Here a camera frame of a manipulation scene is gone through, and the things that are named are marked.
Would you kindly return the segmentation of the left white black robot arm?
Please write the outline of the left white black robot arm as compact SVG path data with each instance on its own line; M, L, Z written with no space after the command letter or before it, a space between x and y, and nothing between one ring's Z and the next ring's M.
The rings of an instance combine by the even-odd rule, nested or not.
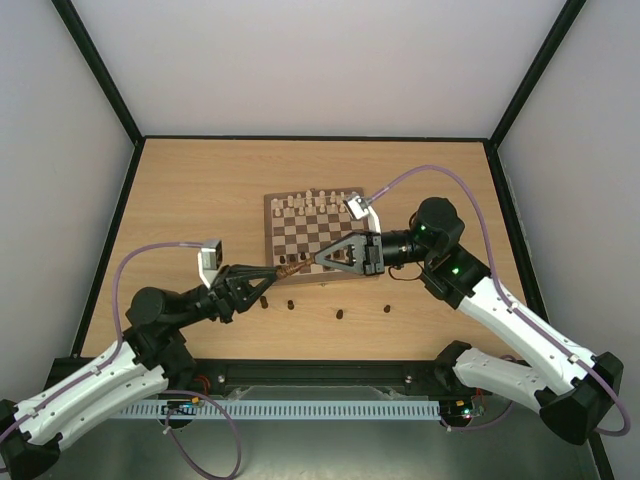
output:
M1 403L1 458L12 479L34 479L86 432L127 406L190 385L196 362L183 328L202 320L230 323L278 279L275 267L225 266L210 285L184 293L139 290L130 322L105 352L53 387Z

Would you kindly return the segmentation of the dark piece pair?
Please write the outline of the dark piece pair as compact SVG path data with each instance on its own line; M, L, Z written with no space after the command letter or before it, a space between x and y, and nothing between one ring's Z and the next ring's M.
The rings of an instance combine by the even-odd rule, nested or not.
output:
M314 263L314 260L312 258L307 258L306 260L303 260L303 261L279 265L276 268L276 276L278 279L284 279L284 278L290 277L298 273L303 268L311 266L313 263Z

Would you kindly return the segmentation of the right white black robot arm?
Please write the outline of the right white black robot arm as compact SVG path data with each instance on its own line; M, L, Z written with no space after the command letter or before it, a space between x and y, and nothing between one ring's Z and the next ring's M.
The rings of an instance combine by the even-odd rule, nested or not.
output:
M467 386L498 394L537 413L564 441L584 444L614 404L623 363L573 342L509 294L460 245L464 228L449 200L431 197L421 202L409 229L350 233L314 261L362 276L421 264L419 279L434 298L483 324L521 357L508 361L454 341L437 358L438 384L450 392Z

